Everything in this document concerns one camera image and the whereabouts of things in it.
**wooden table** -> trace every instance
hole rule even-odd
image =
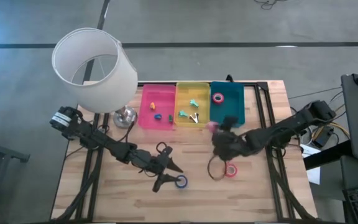
[[[276,122],[291,115],[284,82],[267,81]],[[244,87],[246,124],[235,129],[237,134],[260,127],[255,91]],[[139,112],[142,87],[129,103]],[[262,95],[265,119],[269,116]],[[84,119],[91,121],[93,113],[79,109]],[[108,134],[119,139],[126,130],[118,129],[109,122]],[[155,178],[149,178],[139,169],[116,161],[109,151],[104,151],[99,179],[94,222],[253,222],[276,221],[266,153],[255,156],[237,157],[233,163],[239,169],[233,178],[213,181],[206,171],[212,156],[211,133],[207,129],[175,127],[172,131],[144,130],[138,125],[129,135],[129,142],[152,154],[158,142],[165,141],[173,148],[172,157],[187,176],[186,189],[178,190],[174,183],[161,186],[158,193],[152,192]],[[79,148],[79,142],[69,143],[67,153]],[[83,175],[86,150],[70,156],[64,163],[60,184],[53,207],[52,218],[58,217],[69,206],[78,193]],[[299,148],[287,147],[284,157],[290,188],[306,210],[316,217],[305,165]],[[179,173],[166,170],[171,175]],[[88,208],[89,194],[85,198]],[[285,200],[280,198],[284,214]]]

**yellow tray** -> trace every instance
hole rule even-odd
[[[175,124],[186,127],[205,127],[209,121],[209,93],[208,83],[178,82],[175,100]],[[198,108],[191,106],[190,100],[195,100]],[[194,123],[189,117],[179,116],[181,110],[189,116],[198,113],[198,123]]]

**table lamp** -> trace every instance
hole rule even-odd
[[[76,72],[90,60],[116,56],[114,68],[100,81],[90,84],[73,82]],[[110,113],[114,124],[128,128],[137,115],[134,108],[126,106],[137,89],[137,72],[122,49],[120,41],[105,31],[82,28],[64,36],[52,53],[55,73],[84,109],[94,113]]]

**lamp base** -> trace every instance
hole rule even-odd
[[[118,128],[128,129],[133,121],[136,122],[137,114],[134,108],[125,106],[112,115],[112,120]]]

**concrete floor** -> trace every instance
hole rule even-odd
[[[0,44],[54,44],[74,29],[96,27],[102,5],[103,0],[0,0]],[[123,43],[358,42],[358,0],[288,0],[269,11],[251,0],[112,0],[104,30]],[[52,50],[0,49],[0,145],[31,154],[28,164],[11,163],[0,193],[0,223],[41,222],[50,215],[67,141],[48,121],[60,106],[76,105],[53,72]],[[342,74],[358,73],[358,47],[126,52],[139,80],[222,80],[230,73],[238,80],[284,80],[288,97],[340,86]],[[97,76],[94,70],[91,79]],[[300,109],[337,92],[290,103]],[[338,122],[347,126],[345,116]],[[323,167],[323,184],[312,185],[319,217],[343,221],[341,202],[329,199],[338,197],[340,173],[326,170],[335,169]]]

